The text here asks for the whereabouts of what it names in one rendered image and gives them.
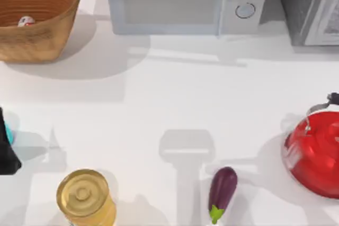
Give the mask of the pale microwave oven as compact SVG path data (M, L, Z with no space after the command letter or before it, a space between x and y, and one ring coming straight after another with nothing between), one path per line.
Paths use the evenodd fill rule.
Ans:
M221 0L108 0L115 34L217 35ZM257 30L265 0L227 0L221 35ZM255 14L240 19L238 5L251 3Z

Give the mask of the purple eggplant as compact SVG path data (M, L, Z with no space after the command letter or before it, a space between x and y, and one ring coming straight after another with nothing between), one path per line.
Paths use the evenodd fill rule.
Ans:
M214 175L209 191L209 216L217 224L227 209L236 190L238 177L231 167L220 168Z

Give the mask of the microwave knob with side gap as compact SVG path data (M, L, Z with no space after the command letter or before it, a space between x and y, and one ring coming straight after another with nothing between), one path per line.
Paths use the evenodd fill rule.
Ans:
M248 19L252 17L256 12L256 7L251 3L245 3L238 5L235 9L235 14L240 19Z

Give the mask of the gold tin can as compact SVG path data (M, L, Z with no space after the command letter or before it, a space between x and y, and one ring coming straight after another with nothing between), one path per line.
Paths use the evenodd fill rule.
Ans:
M105 177L79 169L59 184L56 201L69 226L114 226L117 209Z

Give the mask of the brown wicker basket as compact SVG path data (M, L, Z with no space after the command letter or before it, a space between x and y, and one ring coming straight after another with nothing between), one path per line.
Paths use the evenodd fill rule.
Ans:
M0 61L57 59L73 28L80 0L0 0ZM35 24L18 27L23 16Z

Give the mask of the red kettle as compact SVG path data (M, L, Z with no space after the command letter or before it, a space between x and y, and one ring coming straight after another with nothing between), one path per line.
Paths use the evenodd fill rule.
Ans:
M287 136L283 159L304 187L339 200L339 93L311 107Z

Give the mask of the white and red ball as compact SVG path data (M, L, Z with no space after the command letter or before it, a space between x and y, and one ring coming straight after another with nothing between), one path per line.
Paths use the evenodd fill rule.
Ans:
M23 26L28 26L28 25L31 25L31 24L35 24L34 18L32 18L30 16L23 16L18 21L17 26L23 27Z

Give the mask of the small teal object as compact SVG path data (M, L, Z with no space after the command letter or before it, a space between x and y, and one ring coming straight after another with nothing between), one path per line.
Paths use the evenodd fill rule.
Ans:
M7 124L5 124L5 129L6 129L6 135L7 135L9 144L13 144L13 141L14 141L13 134Z

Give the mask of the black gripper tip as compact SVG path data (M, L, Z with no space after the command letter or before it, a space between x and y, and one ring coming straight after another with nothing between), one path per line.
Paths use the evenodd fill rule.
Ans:
M14 175L22 167L6 133L3 110L0 107L0 175Z

